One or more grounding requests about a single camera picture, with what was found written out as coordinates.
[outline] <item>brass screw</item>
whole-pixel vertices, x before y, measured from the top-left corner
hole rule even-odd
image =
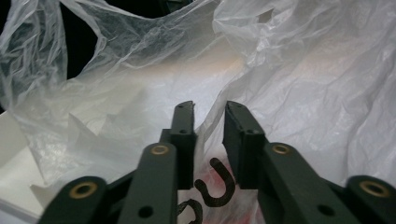
[[[98,186],[95,183],[91,181],[83,182],[75,185],[70,190],[69,196],[73,199],[83,199],[95,193],[97,189]]]
[[[154,155],[163,155],[169,151],[169,147],[166,146],[156,146],[151,149],[151,153]]]
[[[281,154],[281,155],[290,153],[290,148],[282,146],[282,145],[273,146],[272,150],[274,152],[276,152],[277,154]]]
[[[359,183],[359,186],[364,191],[366,191],[366,193],[374,195],[375,197],[388,198],[390,196],[390,192],[387,188],[374,181],[370,181],[370,180],[361,181]]]

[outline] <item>white plastic bag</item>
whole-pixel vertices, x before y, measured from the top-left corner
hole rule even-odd
[[[54,188],[133,170],[170,126],[173,106],[188,100],[195,178],[213,197],[224,184],[209,161],[228,167],[227,100],[246,105],[270,141],[296,147],[320,176],[343,184],[373,175],[396,186],[394,1],[198,0],[155,20],[104,0],[61,2],[98,36],[77,78],[65,80],[58,1],[14,1],[0,37],[1,103]],[[218,208],[197,189],[179,200],[200,202],[204,223],[262,223],[256,194],[236,188]]]

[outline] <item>white surface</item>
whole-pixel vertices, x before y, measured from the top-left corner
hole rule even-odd
[[[30,222],[43,210],[30,186],[44,183],[20,128],[7,112],[0,115],[0,142],[0,223],[19,223],[7,214]]]

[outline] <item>screw hole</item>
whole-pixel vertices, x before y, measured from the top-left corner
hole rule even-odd
[[[318,210],[321,214],[328,217],[333,217],[335,215],[334,210],[332,210],[332,208],[330,208],[327,205],[323,205],[323,204],[318,205]]]
[[[152,207],[151,206],[144,206],[139,209],[139,216],[142,218],[148,218],[151,217],[153,214]]]
[[[248,132],[248,133],[259,133],[259,131],[257,131],[257,130],[251,130],[251,129],[247,130],[247,132]]]
[[[276,152],[277,154],[282,154],[282,155],[290,153],[290,149],[288,147],[284,147],[284,146],[281,146],[281,145],[274,146],[272,148],[272,150],[274,152]]]
[[[151,153],[154,155],[163,155],[169,151],[169,148],[166,146],[156,146],[151,149]]]
[[[361,188],[371,195],[380,198],[388,198],[390,193],[389,190],[381,184],[374,181],[366,180],[360,183]]]
[[[75,185],[69,193],[73,199],[83,199],[96,192],[98,186],[94,182],[83,182]]]

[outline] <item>plastic bag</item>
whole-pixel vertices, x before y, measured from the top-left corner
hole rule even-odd
[[[296,147],[320,176],[396,186],[395,2],[198,0],[155,20],[103,0],[61,2],[98,36],[77,78],[65,80],[58,1],[14,1],[0,37],[1,103],[55,189],[133,170],[187,100],[196,103],[195,178],[213,197],[224,183],[209,161],[228,167],[227,100],[246,105],[270,141]],[[236,187],[217,208],[197,189],[179,200],[199,202],[204,223],[263,223],[256,194]]]

